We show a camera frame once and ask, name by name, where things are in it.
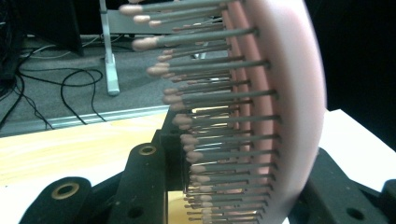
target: hairbrush bristle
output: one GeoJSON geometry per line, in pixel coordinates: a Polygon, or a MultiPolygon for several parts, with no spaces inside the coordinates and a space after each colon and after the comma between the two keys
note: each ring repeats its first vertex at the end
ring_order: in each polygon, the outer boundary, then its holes
{"type": "Polygon", "coordinates": [[[179,113],[173,123],[186,132],[180,136],[191,164],[185,200],[196,210],[189,220],[281,223],[308,178],[325,112],[304,1],[189,0],[120,11],[151,26],[207,17],[133,43],[134,49],[176,46],[147,72],[185,83],[164,90],[163,102],[179,113]],[[209,52],[227,56],[179,60],[209,52]]]}

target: light wood surface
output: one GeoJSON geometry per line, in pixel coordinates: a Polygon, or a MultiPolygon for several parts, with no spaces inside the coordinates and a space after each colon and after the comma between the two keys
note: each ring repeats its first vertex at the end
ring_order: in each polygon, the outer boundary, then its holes
{"type": "Polygon", "coordinates": [[[165,115],[0,138],[0,186],[126,162],[133,147],[151,142],[165,115]]]}

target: gray carpet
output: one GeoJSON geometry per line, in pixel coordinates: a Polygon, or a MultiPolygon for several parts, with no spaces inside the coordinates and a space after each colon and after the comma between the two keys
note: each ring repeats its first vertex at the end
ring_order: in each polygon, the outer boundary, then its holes
{"type": "MultiPolygon", "coordinates": [[[[83,36],[83,42],[89,42],[93,37],[94,36],[83,36]]],[[[66,76],[71,74],[73,70],[32,70],[54,68],[98,69],[104,74],[104,77],[96,84],[93,105],[96,111],[103,115],[103,117],[117,111],[132,111],[132,113],[142,110],[144,110],[145,113],[155,113],[158,110],[164,111],[166,107],[164,107],[162,103],[163,89],[173,87],[175,84],[171,83],[169,80],[148,77],[146,74],[146,68],[157,62],[156,57],[161,54],[162,49],[135,52],[131,50],[131,42],[132,39],[129,37],[124,37],[113,42],[113,51],[116,58],[120,83],[120,94],[117,96],[109,96],[107,94],[104,59],[105,49],[103,45],[98,42],[85,47],[85,55],[83,57],[77,56],[77,54],[74,53],[69,53],[63,57],[52,59],[49,57],[61,56],[67,51],[49,49],[38,52],[33,55],[34,58],[29,59],[21,67],[21,71],[28,76],[62,83],[66,76]]],[[[48,44],[49,43],[42,40],[30,37],[26,39],[24,47],[40,48],[48,44]]],[[[99,78],[99,74],[97,73],[92,73],[92,75],[94,78],[99,78]]],[[[81,124],[79,120],[75,119],[75,115],[64,105],[61,98],[60,85],[49,84],[28,77],[24,77],[23,80],[25,82],[24,94],[35,102],[36,109],[45,119],[55,122],[57,119],[68,118],[69,121],[72,120],[74,125],[81,124]]],[[[81,85],[90,82],[92,82],[92,78],[89,75],[79,73],[67,79],[65,84],[81,85]]],[[[101,121],[94,115],[92,110],[92,94],[93,85],[86,87],[64,87],[65,101],[78,115],[91,120],[87,121],[87,123],[101,121]]],[[[12,107],[17,98],[18,94],[12,92],[7,98],[0,102],[0,119],[12,107]]],[[[32,123],[35,127],[30,128],[31,130],[29,132],[42,131],[40,129],[50,128],[44,124],[44,121],[36,117],[35,110],[25,99],[22,99],[8,117],[7,123],[3,127],[1,134],[4,136],[20,133],[21,131],[16,130],[18,127],[24,127],[28,124],[33,125],[32,123]]]]}

